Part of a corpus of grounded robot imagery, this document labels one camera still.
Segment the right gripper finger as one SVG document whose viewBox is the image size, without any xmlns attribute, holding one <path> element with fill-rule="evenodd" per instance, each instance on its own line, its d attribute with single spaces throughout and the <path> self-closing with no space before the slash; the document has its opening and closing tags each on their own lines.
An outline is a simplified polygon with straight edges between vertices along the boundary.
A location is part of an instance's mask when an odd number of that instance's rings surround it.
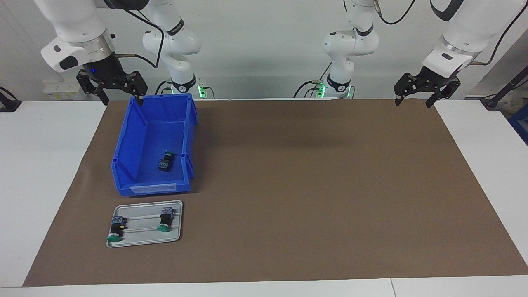
<svg viewBox="0 0 528 297">
<path fill-rule="evenodd" d="M 144 96 L 148 91 L 148 86 L 139 71 L 125 74 L 123 91 L 134 96 L 139 106 L 144 104 Z"/>
<path fill-rule="evenodd" d="M 94 95 L 107 106 L 110 102 L 107 94 L 104 92 L 104 85 L 102 82 L 96 82 L 96 86 L 92 84 L 91 78 L 86 71 L 78 71 L 77 81 L 81 86 L 83 92 L 88 95 Z"/>
</svg>

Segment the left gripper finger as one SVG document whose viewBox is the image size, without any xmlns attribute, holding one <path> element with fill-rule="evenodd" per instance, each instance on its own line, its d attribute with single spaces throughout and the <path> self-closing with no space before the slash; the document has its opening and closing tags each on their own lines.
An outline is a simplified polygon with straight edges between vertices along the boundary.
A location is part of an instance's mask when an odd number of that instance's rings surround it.
<svg viewBox="0 0 528 297">
<path fill-rule="evenodd" d="M 399 106 L 407 96 L 420 92 L 420 77 L 411 73 L 404 73 L 394 85 L 394 94 L 396 95 L 395 104 Z"/>
<path fill-rule="evenodd" d="M 427 107 L 431 108 L 435 102 L 442 99 L 449 99 L 460 86 L 460 80 L 453 78 L 441 90 L 439 87 L 434 88 L 434 92 L 427 100 Z"/>
</svg>

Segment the green push button switch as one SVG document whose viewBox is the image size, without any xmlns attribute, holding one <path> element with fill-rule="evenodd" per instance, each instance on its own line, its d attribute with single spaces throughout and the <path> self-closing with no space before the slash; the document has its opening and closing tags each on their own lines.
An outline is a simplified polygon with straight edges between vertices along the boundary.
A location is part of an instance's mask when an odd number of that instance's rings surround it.
<svg viewBox="0 0 528 297">
<path fill-rule="evenodd" d="M 160 213 L 160 223 L 157 230 L 164 233 L 170 232 L 173 219 L 174 209 L 172 207 L 164 207 Z"/>
<path fill-rule="evenodd" d="M 174 154 L 170 151 L 165 151 L 163 158 L 158 163 L 158 169 L 162 172 L 169 172 L 173 166 Z"/>
</svg>

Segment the green button with yellow dot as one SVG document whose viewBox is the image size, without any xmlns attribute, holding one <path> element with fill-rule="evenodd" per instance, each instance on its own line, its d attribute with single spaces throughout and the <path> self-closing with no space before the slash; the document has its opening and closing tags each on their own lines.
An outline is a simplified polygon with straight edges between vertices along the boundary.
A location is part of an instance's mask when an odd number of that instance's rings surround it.
<svg viewBox="0 0 528 297">
<path fill-rule="evenodd" d="M 107 241 L 109 242 L 120 241 L 125 228 L 126 228 L 126 218 L 124 218 L 123 216 L 113 216 L 111 220 L 111 229 L 107 236 Z"/>
</svg>

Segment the white cardboard box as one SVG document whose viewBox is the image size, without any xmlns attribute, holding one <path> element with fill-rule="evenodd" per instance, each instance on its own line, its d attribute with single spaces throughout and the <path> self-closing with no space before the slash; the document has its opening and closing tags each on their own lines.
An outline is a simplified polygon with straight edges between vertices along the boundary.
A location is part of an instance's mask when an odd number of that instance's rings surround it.
<svg viewBox="0 0 528 297">
<path fill-rule="evenodd" d="M 82 90 L 77 81 L 44 82 L 42 94 L 48 100 L 86 100 L 87 94 Z"/>
</svg>

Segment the black stand pole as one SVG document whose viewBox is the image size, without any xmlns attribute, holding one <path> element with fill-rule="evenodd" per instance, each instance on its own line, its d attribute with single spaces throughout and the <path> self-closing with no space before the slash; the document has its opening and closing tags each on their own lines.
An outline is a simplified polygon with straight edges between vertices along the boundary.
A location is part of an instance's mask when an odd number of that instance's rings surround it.
<svg viewBox="0 0 528 297">
<path fill-rule="evenodd" d="M 500 91 L 496 94 L 491 94 L 481 98 L 481 103 L 487 110 L 496 110 L 500 100 L 515 88 L 520 87 L 523 79 L 528 77 L 528 65 L 526 65 L 509 83 L 507 83 Z"/>
</svg>

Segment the blue plastic storage bin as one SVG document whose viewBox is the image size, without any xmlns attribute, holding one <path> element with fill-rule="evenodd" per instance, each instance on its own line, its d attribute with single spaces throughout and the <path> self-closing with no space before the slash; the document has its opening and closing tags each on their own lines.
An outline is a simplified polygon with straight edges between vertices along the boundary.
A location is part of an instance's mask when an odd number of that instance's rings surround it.
<svg viewBox="0 0 528 297">
<path fill-rule="evenodd" d="M 131 98 L 111 162 L 117 192 L 123 197 L 189 192 L 197 124 L 190 94 L 146 96 L 142 106 Z M 157 168 L 165 151 L 174 154 L 169 172 Z"/>
</svg>

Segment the blue crate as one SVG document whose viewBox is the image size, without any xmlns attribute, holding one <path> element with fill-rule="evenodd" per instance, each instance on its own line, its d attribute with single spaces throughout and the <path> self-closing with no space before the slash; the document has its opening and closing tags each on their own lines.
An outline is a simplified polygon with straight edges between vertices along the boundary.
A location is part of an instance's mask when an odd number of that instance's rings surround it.
<svg viewBox="0 0 528 297">
<path fill-rule="evenodd" d="M 528 146 L 528 103 L 510 116 L 507 121 Z"/>
</svg>

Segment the grey metal tray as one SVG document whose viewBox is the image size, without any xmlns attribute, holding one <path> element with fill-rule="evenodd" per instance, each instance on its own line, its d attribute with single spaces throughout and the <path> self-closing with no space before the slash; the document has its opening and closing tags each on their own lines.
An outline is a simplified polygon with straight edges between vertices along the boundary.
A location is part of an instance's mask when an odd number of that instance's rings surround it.
<svg viewBox="0 0 528 297">
<path fill-rule="evenodd" d="M 164 207 L 174 209 L 171 231 L 166 233 L 157 230 L 160 223 L 160 213 Z M 115 207 L 113 216 L 126 218 L 125 229 L 120 241 L 107 241 L 106 245 L 108 248 L 124 248 L 178 241 L 182 232 L 183 210 L 184 205 L 180 200 L 118 205 Z"/>
</svg>

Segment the brown table mat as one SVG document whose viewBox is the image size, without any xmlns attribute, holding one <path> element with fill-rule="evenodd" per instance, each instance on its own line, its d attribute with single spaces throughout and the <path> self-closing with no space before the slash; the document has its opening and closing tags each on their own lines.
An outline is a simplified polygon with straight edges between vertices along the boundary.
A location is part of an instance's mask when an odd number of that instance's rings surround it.
<svg viewBox="0 0 528 297">
<path fill-rule="evenodd" d="M 25 286 L 526 275 L 437 109 L 200 101 L 186 194 L 121 197 L 104 111 Z M 115 207 L 180 200 L 181 237 L 108 248 Z"/>
</svg>

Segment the black clamp mount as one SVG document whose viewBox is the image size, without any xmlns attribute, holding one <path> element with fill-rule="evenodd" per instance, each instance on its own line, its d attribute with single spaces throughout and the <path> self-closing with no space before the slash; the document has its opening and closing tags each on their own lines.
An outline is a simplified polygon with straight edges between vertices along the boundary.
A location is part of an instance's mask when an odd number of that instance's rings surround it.
<svg viewBox="0 0 528 297">
<path fill-rule="evenodd" d="M 0 86 L 0 113 L 15 112 L 22 101 L 6 88 Z"/>
</svg>

